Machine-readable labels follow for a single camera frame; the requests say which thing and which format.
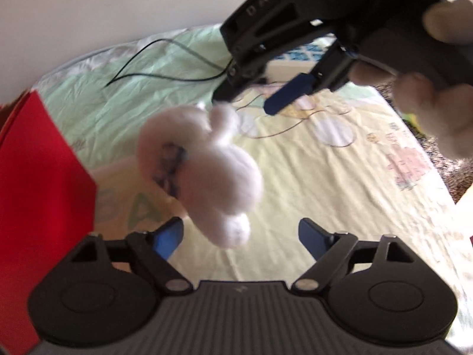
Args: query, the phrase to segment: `human hand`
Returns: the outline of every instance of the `human hand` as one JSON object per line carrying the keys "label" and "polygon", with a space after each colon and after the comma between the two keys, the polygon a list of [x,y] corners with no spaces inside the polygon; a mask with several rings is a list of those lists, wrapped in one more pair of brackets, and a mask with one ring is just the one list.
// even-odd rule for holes
{"label": "human hand", "polygon": [[[470,0],[432,5],[423,17],[434,39],[450,44],[473,42],[473,3]],[[349,73],[357,85],[394,81],[393,100],[399,110],[416,116],[419,127],[436,136],[441,153],[451,159],[473,156],[473,86],[461,84],[436,91],[419,73],[396,77],[368,63],[357,61]]]}

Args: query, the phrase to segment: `red box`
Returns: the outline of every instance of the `red box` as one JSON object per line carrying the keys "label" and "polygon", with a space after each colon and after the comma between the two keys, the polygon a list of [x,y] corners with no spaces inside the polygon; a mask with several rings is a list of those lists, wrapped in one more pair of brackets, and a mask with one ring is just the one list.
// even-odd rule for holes
{"label": "red box", "polygon": [[28,296],[93,230],[95,192],[37,92],[0,109],[0,345],[7,353],[38,343]]}

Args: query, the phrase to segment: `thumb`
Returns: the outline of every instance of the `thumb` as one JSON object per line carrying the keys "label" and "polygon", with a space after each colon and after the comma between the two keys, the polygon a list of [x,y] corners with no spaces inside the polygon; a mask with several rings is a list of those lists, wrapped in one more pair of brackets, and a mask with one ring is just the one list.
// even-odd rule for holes
{"label": "thumb", "polygon": [[473,42],[473,3],[470,0],[437,3],[423,16],[424,28],[434,39],[450,44]]}
{"label": "thumb", "polygon": [[434,96],[434,85],[420,73],[402,75],[393,86],[394,103],[403,113],[425,111],[433,105]]}

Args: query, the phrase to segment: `bedsheet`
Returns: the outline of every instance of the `bedsheet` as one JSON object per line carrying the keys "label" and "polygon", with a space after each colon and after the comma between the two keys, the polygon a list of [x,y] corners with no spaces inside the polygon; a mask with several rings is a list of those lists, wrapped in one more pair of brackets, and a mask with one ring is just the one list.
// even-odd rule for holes
{"label": "bedsheet", "polygon": [[[184,241],[170,262],[195,284],[200,279],[292,283],[313,264],[297,239],[303,217],[361,239],[393,233],[452,287],[459,312],[448,340],[473,354],[473,249],[453,221],[454,203],[440,176],[384,99],[372,88],[348,84],[336,93],[304,96],[269,117],[262,105],[277,83],[251,87],[238,97],[234,105],[241,121],[235,143],[259,164],[265,191],[249,215],[250,242],[241,249],[220,250],[195,229],[178,204],[139,179],[133,158],[139,127],[148,116],[170,105],[209,104],[219,81],[135,78],[105,87],[129,56],[158,37],[174,37],[222,66],[229,60],[218,27],[182,30],[76,61],[36,85],[66,140],[98,182],[96,229],[106,238],[118,238],[155,228],[170,215],[183,216]],[[270,71],[272,80],[287,75],[291,63],[315,62],[330,41],[280,58]],[[215,74],[168,44],[144,52],[126,70],[134,71],[187,78]]]}

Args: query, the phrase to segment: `white plush toy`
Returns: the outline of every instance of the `white plush toy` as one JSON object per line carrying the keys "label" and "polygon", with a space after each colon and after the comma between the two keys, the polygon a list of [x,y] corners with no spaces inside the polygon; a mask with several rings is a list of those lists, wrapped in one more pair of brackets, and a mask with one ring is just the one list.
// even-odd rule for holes
{"label": "white plush toy", "polygon": [[248,241],[246,212],[263,190],[256,162],[231,143],[238,121],[230,104],[210,112],[203,105],[181,105],[151,116],[138,137],[145,179],[176,197],[209,241],[226,249]]}

